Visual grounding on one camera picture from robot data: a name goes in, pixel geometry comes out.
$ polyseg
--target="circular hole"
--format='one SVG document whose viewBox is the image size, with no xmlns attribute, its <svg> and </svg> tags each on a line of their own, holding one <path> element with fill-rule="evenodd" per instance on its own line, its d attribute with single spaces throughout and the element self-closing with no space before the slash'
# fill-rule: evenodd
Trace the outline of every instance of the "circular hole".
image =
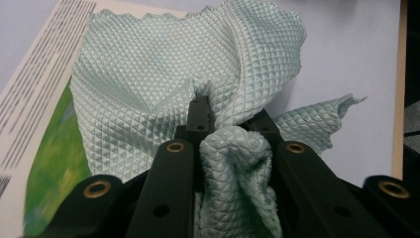
<svg viewBox="0 0 420 238">
<path fill-rule="evenodd" d="M 184 148 L 185 148 L 184 145 L 178 142 L 170 143 L 169 145 L 166 146 L 166 149 L 169 152 L 173 152 L 173 153 L 181 152 L 184 150 Z"/>
<path fill-rule="evenodd" d="M 97 180 L 84 189 L 83 195 L 87 198 L 97 198 L 107 193 L 110 188 L 111 183 L 109 181 Z"/>
<path fill-rule="evenodd" d="M 410 197 L 410 192 L 404 186 L 393 181 L 380 181 L 379 188 L 386 194 L 396 198 L 405 199 Z"/>
<path fill-rule="evenodd" d="M 170 212 L 170 209 L 167 205 L 159 205 L 155 207 L 154 209 L 154 216 L 156 217 L 164 217 L 168 215 Z"/>
<path fill-rule="evenodd" d="M 299 153 L 304 153 L 305 152 L 305 148 L 299 144 L 288 144 L 286 146 L 286 149 L 289 150 L 290 152 L 299 154 Z"/>
<path fill-rule="evenodd" d="M 343 217 L 351 217 L 352 216 L 352 212 L 344 206 L 336 206 L 336 207 L 334 207 L 334 211 L 338 215 L 343 216 Z"/>
</svg>

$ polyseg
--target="white table surface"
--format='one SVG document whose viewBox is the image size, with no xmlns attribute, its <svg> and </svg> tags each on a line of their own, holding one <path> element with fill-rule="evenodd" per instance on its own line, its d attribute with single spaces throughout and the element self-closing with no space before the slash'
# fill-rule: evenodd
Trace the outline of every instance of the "white table surface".
<svg viewBox="0 0 420 238">
<path fill-rule="evenodd" d="M 130 2 L 197 12 L 212 1 Z M 37 36 L 57 0 L 0 1 L 0 91 Z M 362 185 L 391 175 L 398 44 L 397 0 L 280 0 L 302 16 L 307 39 L 302 69 L 267 106 L 272 114 L 353 93 L 367 100 L 350 108 L 334 148 L 322 158 L 342 179 Z"/>
</svg>

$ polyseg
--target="green image on paper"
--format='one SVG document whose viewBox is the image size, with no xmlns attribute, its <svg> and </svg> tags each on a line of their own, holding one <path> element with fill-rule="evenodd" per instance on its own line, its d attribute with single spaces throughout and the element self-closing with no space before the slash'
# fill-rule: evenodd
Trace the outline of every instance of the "green image on paper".
<svg viewBox="0 0 420 238">
<path fill-rule="evenodd" d="M 72 95 L 67 86 L 43 136 L 28 177 L 25 235 L 41 233 L 71 190 L 90 176 Z"/>
</svg>

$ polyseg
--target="light green cloth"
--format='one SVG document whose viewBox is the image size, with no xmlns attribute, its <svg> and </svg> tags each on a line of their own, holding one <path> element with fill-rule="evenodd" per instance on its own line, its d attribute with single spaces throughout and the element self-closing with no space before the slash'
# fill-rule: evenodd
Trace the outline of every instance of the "light green cloth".
<svg viewBox="0 0 420 238">
<path fill-rule="evenodd" d="M 92 15 L 71 81 L 92 174 L 126 181 L 149 169 L 158 146 L 186 123 L 189 101 L 207 95 L 219 130 L 200 148 L 206 189 L 196 195 L 195 235 L 281 236 L 267 187 L 269 145 L 234 125 L 260 112 L 299 72 L 305 35 L 298 15 L 256 0 L 228 0 L 183 19 Z M 321 118 L 337 118 L 328 133 L 311 134 L 321 150 L 340 127 L 337 108 L 357 102 L 349 98 L 315 108 Z M 311 130 L 318 118 L 303 112 L 276 119 L 284 138 Z M 302 126 L 301 116 L 309 129 L 293 134 L 290 123 Z"/>
</svg>

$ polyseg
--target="crumpled cloth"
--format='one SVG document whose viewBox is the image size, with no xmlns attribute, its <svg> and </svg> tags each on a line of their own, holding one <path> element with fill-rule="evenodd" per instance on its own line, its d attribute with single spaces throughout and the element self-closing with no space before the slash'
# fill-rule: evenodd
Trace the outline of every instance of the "crumpled cloth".
<svg viewBox="0 0 420 238">
<path fill-rule="evenodd" d="M 189 101 L 206 95 L 219 130 L 200 147 L 206 189 L 196 194 L 195 236 L 281 236 L 266 184 L 269 145 L 235 125 L 299 72 L 305 36 L 297 14 L 257 0 L 227 0 L 182 19 L 92 15 L 70 86 L 92 174 L 126 181 L 149 169 L 158 146 L 186 124 Z M 283 138 L 313 142 L 320 153 L 357 102 L 347 96 L 275 121 Z"/>
</svg>

